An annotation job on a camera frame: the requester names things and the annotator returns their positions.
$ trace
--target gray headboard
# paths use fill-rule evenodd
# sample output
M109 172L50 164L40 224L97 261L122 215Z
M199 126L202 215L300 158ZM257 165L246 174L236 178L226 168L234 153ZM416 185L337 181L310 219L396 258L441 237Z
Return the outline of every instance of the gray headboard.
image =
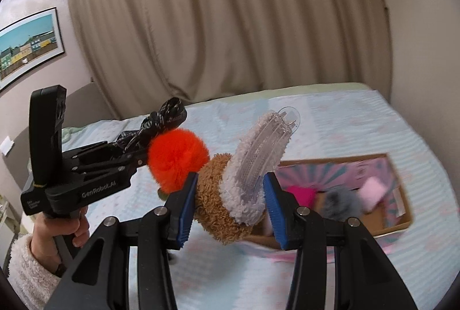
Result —
M95 83L89 83L66 98L64 127L83 127L99 120L114 119ZM19 188L28 178L28 127L15 139L14 146L4 161Z

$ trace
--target sleeve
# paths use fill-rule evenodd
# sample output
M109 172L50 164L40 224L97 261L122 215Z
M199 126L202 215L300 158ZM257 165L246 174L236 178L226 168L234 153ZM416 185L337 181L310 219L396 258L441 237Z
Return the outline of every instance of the sleeve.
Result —
M30 251L32 235L20 237L11 248L9 281L30 310L42 310L59 283L59 278L47 271Z

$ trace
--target orange pom-pom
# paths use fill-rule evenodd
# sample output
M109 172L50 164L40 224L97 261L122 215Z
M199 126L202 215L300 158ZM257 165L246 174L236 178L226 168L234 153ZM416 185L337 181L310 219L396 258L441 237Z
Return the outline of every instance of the orange pom-pom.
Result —
M187 129L173 129L150 142L147 165L166 194L181 190L189 172L198 172L208 162L203 140Z

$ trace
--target framed picture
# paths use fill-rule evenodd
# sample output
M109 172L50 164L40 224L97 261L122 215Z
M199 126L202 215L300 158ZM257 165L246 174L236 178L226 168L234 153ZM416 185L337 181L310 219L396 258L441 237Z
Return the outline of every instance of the framed picture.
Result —
M64 53L55 7L0 30L0 91L38 65Z

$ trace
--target hand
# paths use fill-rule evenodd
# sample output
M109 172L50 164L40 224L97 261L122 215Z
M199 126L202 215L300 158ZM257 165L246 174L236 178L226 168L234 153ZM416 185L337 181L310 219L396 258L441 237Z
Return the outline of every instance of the hand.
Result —
M74 234L76 247L82 247L89 239L89 223L86 218L88 206L80 210L79 219L47 218L40 213L34 224L30 251L45 269L54 274L61 263L61 257L54 243L54 236Z

